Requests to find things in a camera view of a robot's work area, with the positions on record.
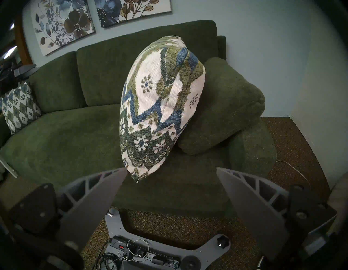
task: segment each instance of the black cable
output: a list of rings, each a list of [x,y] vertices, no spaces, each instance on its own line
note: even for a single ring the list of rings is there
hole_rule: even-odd
[[[95,267],[96,270],[100,270],[100,269],[101,269],[101,265],[102,265],[103,263],[104,263],[104,265],[105,265],[106,270],[113,270],[115,266],[116,266],[116,269],[117,269],[117,270],[120,270],[120,269],[121,269],[121,264],[122,264],[122,262],[123,262],[123,259],[121,259],[121,258],[123,258],[124,256],[119,257],[119,256],[117,256],[116,254],[113,254],[113,253],[110,253],[110,252],[107,252],[107,253],[104,253],[104,254],[101,255],[101,253],[102,253],[104,247],[105,247],[108,243],[110,243],[111,240],[112,240],[112,239],[110,238],[108,241],[106,241],[106,242],[103,244],[102,248],[101,248],[100,251],[99,251],[99,254],[98,254],[98,256],[97,256],[97,259],[95,260],[95,263],[94,263],[94,265],[92,266],[92,270],[94,269],[94,267]]]

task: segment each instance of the wall art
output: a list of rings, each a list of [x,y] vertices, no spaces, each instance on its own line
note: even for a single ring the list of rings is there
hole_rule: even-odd
[[[87,0],[32,0],[31,18],[43,55],[95,32]]]
[[[103,28],[172,10],[170,0],[94,0],[94,2]]]

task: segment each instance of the blue and green patterned pillow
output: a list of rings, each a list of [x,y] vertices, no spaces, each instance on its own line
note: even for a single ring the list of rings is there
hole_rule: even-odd
[[[17,133],[41,116],[41,110],[34,102],[33,92],[26,82],[6,93],[0,99],[0,107],[11,134]]]
[[[120,146],[124,166],[138,182],[164,163],[196,111],[205,68],[177,36],[151,43],[124,85]]]

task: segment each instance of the gray metal plate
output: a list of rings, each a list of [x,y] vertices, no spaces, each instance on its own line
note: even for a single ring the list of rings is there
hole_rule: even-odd
[[[179,257],[181,260],[185,258],[186,256],[196,256],[199,258],[201,262],[201,270],[205,270],[212,262],[220,258],[223,254],[225,254],[231,247],[231,241],[229,242],[229,246],[226,248],[221,248],[219,247],[218,244],[218,238],[223,236],[223,234],[217,234],[215,235],[212,239],[210,239],[207,243],[205,243],[203,246],[196,250],[187,250],[187,249],[182,249],[182,248],[177,248],[169,245],[165,245],[156,241],[152,241],[147,238],[139,237],[135,234],[129,233],[125,230],[123,227],[120,213],[118,212],[117,209],[111,208],[109,210],[113,216],[106,215],[105,216],[105,221],[106,225],[109,230],[109,236],[110,238],[113,238],[113,236],[122,236],[127,239],[134,239],[134,238],[141,238],[144,239],[145,241],[148,242],[150,248],[161,251],[163,253],[168,253],[172,254],[173,256]],[[121,255],[123,255],[123,252],[111,247],[108,245],[106,248],[105,252],[111,252],[114,254],[117,254],[119,252]],[[141,264],[148,265],[154,269],[163,269],[163,270],[170,270],[173,268],[170,268],[168,266],[163,266],[163,265],[156,265],[153,264],[151,261],[146,260],[145,262],[142,262]]]

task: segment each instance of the green couch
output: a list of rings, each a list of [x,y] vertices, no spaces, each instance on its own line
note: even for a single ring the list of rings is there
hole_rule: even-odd
[[[264,96],[226,64],[226,39],[217,36],[213,21],[161,26],[109,39],[42,66],[29,83],[43,115],[11,137],[1,117],[0,155],[25,179],[37,184],[50,182],[55,188],[85,175],[123,167],[121,91],[135,58],[166,35],[181,36],[204,63],[205,87],[196,114],[165,163],[138,184],[128,174],[113,205],[165,213],[231,215],[216,167],[266,177],[276,151],[260,118]],[[240,90],[240,84],[249,86]],[[221,111],[217,98],[223,100],[225,110]],[[208,112],[218,113],[220,120],[235,120],[211,140],[209,132],[193,136]],[[205,128],[216,132],[215,124],[212,120]],[[200,148],[197,140],[209,149]]]

